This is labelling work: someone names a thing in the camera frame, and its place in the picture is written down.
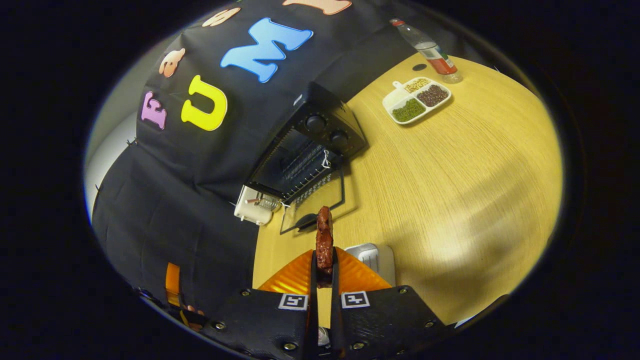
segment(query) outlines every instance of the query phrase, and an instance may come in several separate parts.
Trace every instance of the wooden table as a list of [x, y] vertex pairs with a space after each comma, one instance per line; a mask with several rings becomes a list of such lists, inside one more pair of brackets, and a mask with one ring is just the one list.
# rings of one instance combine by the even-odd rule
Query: wooden table
[[[445, 323], [480, 312], [513, 291], [536, 264], [556, 224], [563, 190], [556, 131], [543, 103], [495, 69], [453, 58], [465, 78], [453, 97], [409, 126], [394, 123], [384, 96], [416, 76], [438, 82], [415, 54], [348, 104], [370, 148], [353, 159], [347, 200], [334, 212], [335, 246], [390, 245], [397, 284], [413, 286]], [[260, 228], [253, 285], [315, 247], [315, 233], [279, 235], [282, 210]], [[319, 292], [329, 327], [330, 290]]]

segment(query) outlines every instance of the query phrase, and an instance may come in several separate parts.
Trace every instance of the letter m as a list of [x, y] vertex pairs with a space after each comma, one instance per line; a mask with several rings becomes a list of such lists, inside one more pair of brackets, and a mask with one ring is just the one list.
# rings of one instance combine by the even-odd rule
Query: letter m
[[283, 44], [288, 51], [293, 51], [309, 40], [313, 34], [311, 30], [289, 28], [265, 17], [249, 28], [249, 35], [258, 44], [235, 47], [227, 51], [220, 61], [220, 67], [229, 65], [241, 67], [258, 75], [261, 83], [266, 83], [278, 70], [278, 65], [274, 63], [265, 65], [257, 60], [284, 60], [286, 55], [275, 42]]

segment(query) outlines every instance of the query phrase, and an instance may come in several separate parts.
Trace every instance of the sausage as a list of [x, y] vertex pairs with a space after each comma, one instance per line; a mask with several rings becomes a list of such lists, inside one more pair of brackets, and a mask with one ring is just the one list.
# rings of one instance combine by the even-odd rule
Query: sausage
[[318, 288], [330, 288], [333, 273], [333, 218], [327, 206], [323, 206], [317, 216], [316, 263]]

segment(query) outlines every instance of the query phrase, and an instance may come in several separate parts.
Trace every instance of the plastic bottle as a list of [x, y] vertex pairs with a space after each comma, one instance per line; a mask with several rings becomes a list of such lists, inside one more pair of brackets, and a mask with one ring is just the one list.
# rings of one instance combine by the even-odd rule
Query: plastic bottle
[[442, 81], [449, 84], [462, 81], [462, 76], [458, 73], [458, 68], [453, 64], [453, 61], [429, 35], [405, 24], [400, 19], [391, 19], [389, 22], [400, 31], [400, 35], [411, 46], [427, 59], [436, 72], [442, 75]]

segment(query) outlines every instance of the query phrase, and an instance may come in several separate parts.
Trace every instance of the black cloth backdrop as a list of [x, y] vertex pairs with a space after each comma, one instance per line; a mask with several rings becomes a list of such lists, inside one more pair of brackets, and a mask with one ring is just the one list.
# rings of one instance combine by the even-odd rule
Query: black cloth backdrop
[[[223, 24], [201, 26], [235, 7], [242, 10]], [[265, 61], [278, 65], [267, 83], [239, 67], [220, 67], [229, 49], [255, 43], [248, 29], [264, 17], [314, 35], [297, 50], [285, 51], [285, 60]], [[346, 102], [415, 53], [388, 23], [393, 17], [423, 29], [451, 55], [489, 67], [497, 63], [405, 1], [358, 1], [327, 16], [310, 6], [282, 6], [282, 0], [242, 0], [203, 14], [181, 31], [164, 53], [186, 49], [175, 74], [158, 73], [163, 55], [149, 69], [141, 94], [142, 104], [152, 91], [167, 111], [165, 128], [137, 121], [137, 143], [111, 166], [94, 205], [92, 226], [115, 270], [166, 303], [166, 266], [175, 263], [185, 302], [205, 313], [232, 291], [251, 287], [258, 227], [234, 217], [229, 202], [237, 200], [265, 134], [285, 120], [309, 81]], [[180, 118], [187, 99], [212, 110], [210, 101], [188, 94], [195, 75], [227, 96], [227, 114], [214, 131]]]

